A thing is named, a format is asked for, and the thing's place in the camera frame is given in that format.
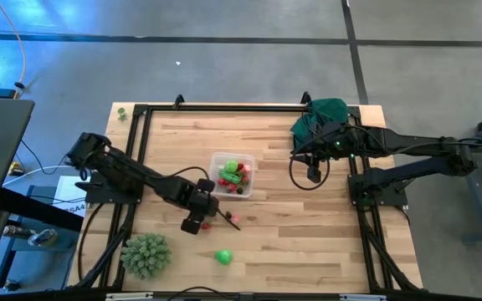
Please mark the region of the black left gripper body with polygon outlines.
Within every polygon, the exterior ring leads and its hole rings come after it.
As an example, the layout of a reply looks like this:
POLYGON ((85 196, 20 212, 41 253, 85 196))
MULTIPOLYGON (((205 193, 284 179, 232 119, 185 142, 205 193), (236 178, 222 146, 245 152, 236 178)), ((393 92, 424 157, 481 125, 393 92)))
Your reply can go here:
POLYGON ((180 204, 188 211, 188 215, 182 221, 182 231, 196 235, 205 217, 217 215, 218 199, 211 196, 214 188, 214 181, 199 179, 196 185, 188 186, 183 192, 180 204))

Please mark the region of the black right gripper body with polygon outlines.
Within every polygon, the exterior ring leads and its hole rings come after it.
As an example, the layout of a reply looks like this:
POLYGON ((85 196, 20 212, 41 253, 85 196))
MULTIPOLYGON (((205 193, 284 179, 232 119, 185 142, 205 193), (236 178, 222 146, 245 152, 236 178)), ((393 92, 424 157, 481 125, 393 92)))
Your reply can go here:
POLYGON ((351 125, 337 121, 329 121, 324 125, 313 124, 309 127, 308 134, 294 135, 293 161, 307 165, 307 178, 315 183, 322 184, 320 163, 325 161, 330 165, 331 160, 338 160, 346 156, 346 145, 349 143, 351 125))

